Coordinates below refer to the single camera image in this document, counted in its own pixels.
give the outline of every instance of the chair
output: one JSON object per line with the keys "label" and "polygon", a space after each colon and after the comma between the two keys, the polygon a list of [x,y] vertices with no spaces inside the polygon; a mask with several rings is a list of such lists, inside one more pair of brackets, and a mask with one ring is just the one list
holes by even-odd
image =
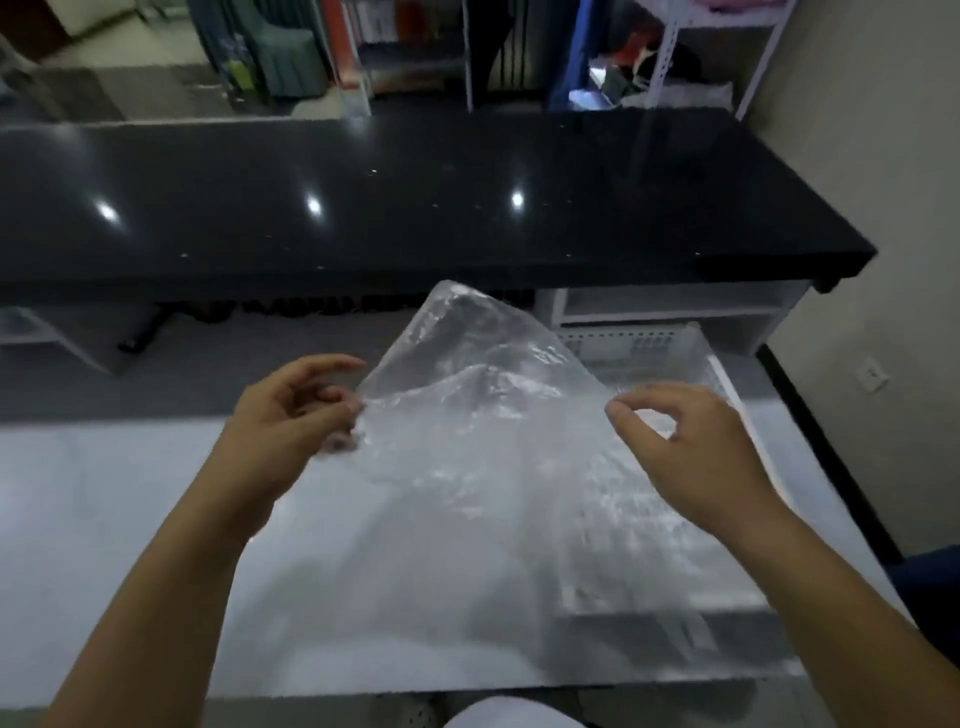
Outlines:
{"label": "chair", "polygon": [[230,0],[243,30],[252,41],[267,90],[274,97],[323,96],[326,69],[313,31],[268,23],[253,0]]}

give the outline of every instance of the plastic bag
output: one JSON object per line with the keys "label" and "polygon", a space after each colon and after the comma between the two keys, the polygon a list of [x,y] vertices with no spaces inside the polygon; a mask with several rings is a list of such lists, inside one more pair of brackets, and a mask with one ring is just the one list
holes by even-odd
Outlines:
{"label": "plastic bag", "polygon": [[710,648],[674,578],[684,520],[613,432],[611,390],[532,316],[442,282],[358,393],[351,459],[365,477],[417,489],[546,565],[562,614],[652,613],[684,654]]}

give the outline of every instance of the person's right hand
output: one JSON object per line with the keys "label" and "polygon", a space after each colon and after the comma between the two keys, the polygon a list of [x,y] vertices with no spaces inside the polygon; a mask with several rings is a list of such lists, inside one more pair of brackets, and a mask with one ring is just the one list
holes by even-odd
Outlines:
{"label": "person's right hand", "polygon": [[[664,439],[638,409],[669,415],[677,431]],[[789,513],[739,413],[707,387],[656,384],[614,398],[607,416],[663,499],[721,541],[757,519]]]}

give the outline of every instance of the wall socket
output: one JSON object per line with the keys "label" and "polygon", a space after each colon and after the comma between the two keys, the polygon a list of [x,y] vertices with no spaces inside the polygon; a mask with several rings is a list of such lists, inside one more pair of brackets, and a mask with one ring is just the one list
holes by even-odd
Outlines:
{"label": "wall socket", "polygon": [[853,375],[860,383],[860,389],[868,395],[879,392],[890,381],[890,377],[883,371],[880,363],[869,354],[863,357],[863,361],[860,362],[860,366],[856,368]]}

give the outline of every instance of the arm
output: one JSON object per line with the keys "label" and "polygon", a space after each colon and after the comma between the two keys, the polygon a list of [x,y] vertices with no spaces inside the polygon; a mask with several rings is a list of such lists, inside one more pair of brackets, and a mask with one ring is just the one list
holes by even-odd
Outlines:
{"label": "arm", "polygon": [[[199,724],[244,546],[324,439],[350,429],[360,412],[347,390],[312,381],[362,365],[351,356],[308,356],[244,392],[203,468],[93,630],[41,728]],[[312,411],[299,416],[304,409]]]}
{"label": "arm", "polygon": [[[670,415],[674,436],[637,409]],[[663,384],[617,397],[607,415],[663,498],[767,595],[840,728],[960,725],[960,670],[780,500],[735,410]]]}

